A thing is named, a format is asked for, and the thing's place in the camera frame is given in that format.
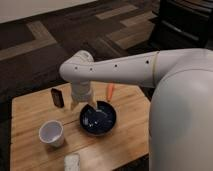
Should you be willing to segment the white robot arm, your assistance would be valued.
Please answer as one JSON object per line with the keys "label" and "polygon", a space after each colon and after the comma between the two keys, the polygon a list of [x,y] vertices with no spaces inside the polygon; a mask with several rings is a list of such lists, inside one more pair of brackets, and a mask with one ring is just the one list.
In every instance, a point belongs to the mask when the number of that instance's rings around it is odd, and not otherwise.
{"label": "white robot arm", "polygon": [[149,171],[213,171],[213,50],[157,50],[97,62],[79,50],[59,73],[71,84],[152,88]]}

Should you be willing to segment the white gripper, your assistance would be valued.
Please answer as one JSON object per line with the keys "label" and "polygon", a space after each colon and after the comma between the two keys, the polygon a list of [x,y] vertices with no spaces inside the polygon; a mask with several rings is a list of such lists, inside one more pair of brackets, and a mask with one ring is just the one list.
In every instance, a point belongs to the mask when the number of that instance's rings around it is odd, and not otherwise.
{"label": "white gripper", "polygon": [[86,102],[93,107],[97,108],[96,101],[93,99],[93,90],[91,88],[90,82],[80,82],[71,84],[71,97],[73,101],[71,102],[70,109],[74,110],[79,102]]}

